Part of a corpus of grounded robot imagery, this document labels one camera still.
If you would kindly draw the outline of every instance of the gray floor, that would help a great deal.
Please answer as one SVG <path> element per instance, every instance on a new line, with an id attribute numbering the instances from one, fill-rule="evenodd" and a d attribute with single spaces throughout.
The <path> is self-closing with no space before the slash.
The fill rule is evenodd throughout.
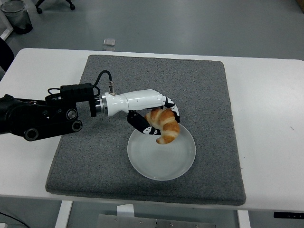
<path id="1" fill-rule="evenodd" d="M 304 60 L 304 13 L 295 0 L 72 0 L 74 11 L 64 0 L 47 0 L 41 15 L 35 10 L 36 0 L 24 1 L 33 30 L 7 38 L 15 55 L 29 47 L 102 50 L 105 38 L 115 38 L 115 51 L 123 52 Z M 59 206 L 58 201 L 0 198 L 1 212 L 33 228 L 54 227 Z M 69 227 L 81 223 L 81 215 L 96 207 L 101 209 L 95 214 L 103 212 L 108 206 L 76 204 Z M 141 215 L 149 218 L 170 214 L 167 208 L 142 209 Z M 173 213 L 183 218 L 182 209 Z M 204 218 L 203 211 L 198 213 Z M 252 228 L 304 227 L 303 220 L 274 219 L 272 212 L 249 214 Z M 83 218 L 89 222 L 86 227 L 95 227 L 96 221 Z M 9 224 L 8 228 L 21 227 Z"/>

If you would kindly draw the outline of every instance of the gray felt mat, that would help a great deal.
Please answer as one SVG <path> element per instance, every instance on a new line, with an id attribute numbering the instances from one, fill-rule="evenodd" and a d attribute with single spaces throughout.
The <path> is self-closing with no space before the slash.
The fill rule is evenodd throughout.
<path id="1" fill-rule="evenodd" d="M 88 103 L 78 103 L 84 127 L 78 133 L 62 136 L 47 179 L 48 192 L 171 203 L 245 203 L 221 62 L 93 55 L 88 58 L 81 83 L 93 84 L 104 69 L 111 72 L 117 94 L 154 89 L 177 104 L 180 123 L 196 144 L 195 161 L 179 178 L 150 180 L 128 159 L 127 144 L 134 129 L 126 121 L 127 114 L 91 118 Z M 108 92 L 107 74 L 99 87 L 102 93 Z"/>

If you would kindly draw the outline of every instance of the white plate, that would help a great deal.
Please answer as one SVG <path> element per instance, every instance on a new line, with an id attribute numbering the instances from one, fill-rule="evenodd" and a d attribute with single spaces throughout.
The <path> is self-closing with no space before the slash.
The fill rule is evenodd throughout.
<path id="1" fill-rule="evenodd" d="M 143 176 L 156 181 L 180 177 L 193 164 L 195 142 L 190 132 L 180 124 L 180 134 L 171 143 L 159 145 L 159 135 L 145 135 L 134 130 L 128 142 L 132 166 Z"/>

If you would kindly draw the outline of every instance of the cable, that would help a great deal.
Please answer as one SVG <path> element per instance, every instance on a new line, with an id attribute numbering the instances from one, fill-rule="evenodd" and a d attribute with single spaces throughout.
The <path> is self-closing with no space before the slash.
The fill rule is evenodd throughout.
<path id="1" fill-rule="evenodd" d="M 53 95 L 53 94 L 50 92 L 50 91 L 53 90 L 53 89 L 60 90 L 59 88 L 50 88 L 50 89 L 47 90 L 47 92 L 48 92 L 50 95 Z"/>
<path id="2" fill-rule="evenodd" d="M 101 78 L 101 75 L 103 75 L 104 73 L 107 73 L 107 74 L 109 75 L 109 80 L 110 80 L 110 82 L 112 82 L 111 73 L 110 73 L 108 70 L 103 70 L 102 72 L 99 73 L 99 75 L 98 75 L 98 77 L 97 77 L 97 79 L 96 79 L 96 82 L 95 82 L 95 84 L 93 85 L 93 87 L 96 87 L 96 86 L 97 86 L 97 84 L 98 84 L 98 82 L 99 82 L 99 80 L 100 80 L 100 78 Z"/>
<path id="3" fill-rule="evenodd" d="M 101 75 L 103 75 L 104 73 L 107 73 L 109 75 L 109 80 L 110 80 L 110 82 L 112 82 L 112 76 L 111 76 L 111 73 L 108 70 L 103 70 L 102 72 L 100 72 L 97 79 L 96 79 L 96 82 L 93 85 L 93 88 L 96 88 L 98 90 L 98 93 L 94 96 L 99 96 L 100 95 L 100 89 L 97 87 L 97 84 L 98 84 L 98 82 L 101 78 Z"/>
<path id="4" fill-rule="evenodd" d="M 26 223 L 20 221 L 20 220 L 17 219 L 17 218 L 14 218 L 14 217 L 12 217 L 12 216 L 10 216 L 10 215 L 7 215 L 7 214 L 4 214 L 4 213 L 2 213 L 2 212 L 0 212 L 0 214 L 2 214 L 2 215 L 4 215 L 4 216 L 7 216 L 7 217 L 9 217 L 9 218 L 11 218 L 11 219 L 14 219 L 14 220 L 16 220 L 16 221 L 22 223 L 22 224 L 23 224 L 24 226 L 26 226 L 27 228 L 30 228 Z"/>

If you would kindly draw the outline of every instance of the white table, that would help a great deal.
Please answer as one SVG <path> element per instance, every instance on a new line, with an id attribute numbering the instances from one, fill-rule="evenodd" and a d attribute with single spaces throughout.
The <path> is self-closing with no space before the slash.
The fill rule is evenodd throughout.
<path id="1" fill-rule="evenodd" d="M 91 54 L 222 61 L 247 200 L 239 207 L 196 207 L 304 211 L 303 61 L 27 48 L 0 82 L 0 97 L 44 99 L 48 88 L 78 84 Z M 117 202 L 46 192 L 59 139 L 0 135 L 0 196 Z"/>

